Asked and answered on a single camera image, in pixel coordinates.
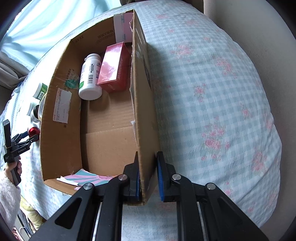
white wall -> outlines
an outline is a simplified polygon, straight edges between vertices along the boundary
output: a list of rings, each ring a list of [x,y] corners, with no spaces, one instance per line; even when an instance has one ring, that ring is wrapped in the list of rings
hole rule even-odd
[[[3,112],[6,103],[10,100],[12,91],[0,86],[0,114]]]
[[[282,141],[281,184],[276,209],[261,227],[279,240],[296,215],[296,40],[265,0],[204,0],[204,13],[253,61]]]

red box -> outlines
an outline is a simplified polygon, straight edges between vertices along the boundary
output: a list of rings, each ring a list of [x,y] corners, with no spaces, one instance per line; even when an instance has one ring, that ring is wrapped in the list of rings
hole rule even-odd
[[[129,58],[124,42],[107,47],[98,78],[103,90],[111,93],[126,89]]]

bed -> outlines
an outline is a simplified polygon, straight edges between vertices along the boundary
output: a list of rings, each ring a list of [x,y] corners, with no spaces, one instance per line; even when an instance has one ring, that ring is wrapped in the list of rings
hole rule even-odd
[[[214,8],[208,6],[205,13],[211,16]],[[261,227],[276,208],[280,186],[281,141],[269,103],[246,53],[189,4],[139,2],[84,23],[48,51],[13,91],[0,121],[10,120],[12,135],[24,132],[30,124],[27,97],[41,79],[50,82],[68,41],[130,9],[136,10],[148,43],[165,158],[195,183],[216,183]],[[44,185],[38,143],[22,155],[22,163],[22,195],[48,219],[69,196]],[[176,240],[176,231],[175,205],[161,203],[157,190],[144,207],[123,209],[122,240]]]

metal screw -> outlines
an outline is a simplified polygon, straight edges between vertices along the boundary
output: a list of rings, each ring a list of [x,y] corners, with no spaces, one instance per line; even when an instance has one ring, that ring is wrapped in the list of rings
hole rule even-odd
[[[128,176],[125,175],[125,174],[121,174],[121,175],[118,176],[118,179],[119,179],[120,181],[124,181],[124,180],[126,180],[127,178],[128,178]]]
[[[83,188],[84,188],[85,190],[92,189],[92,184],[91,184],[91,183],[86,183],[86,184],[83,185]]]
[[[174,179],[175,181],[180,180],[181,179],[181,175],[174,174],[174,175],[172,175],[172,179]]]
[[[216,188],[216,185],[214,183],[208,183],[207,184],[207,189],[214,190],[215,188]]]

white fleece jacket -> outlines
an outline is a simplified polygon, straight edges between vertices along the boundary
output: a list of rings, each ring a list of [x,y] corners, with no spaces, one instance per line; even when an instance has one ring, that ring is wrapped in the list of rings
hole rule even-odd
[[[7,226],[12,230],[20,209],[20,188],[16,187],[4,174],[0,172],[0,213]]]

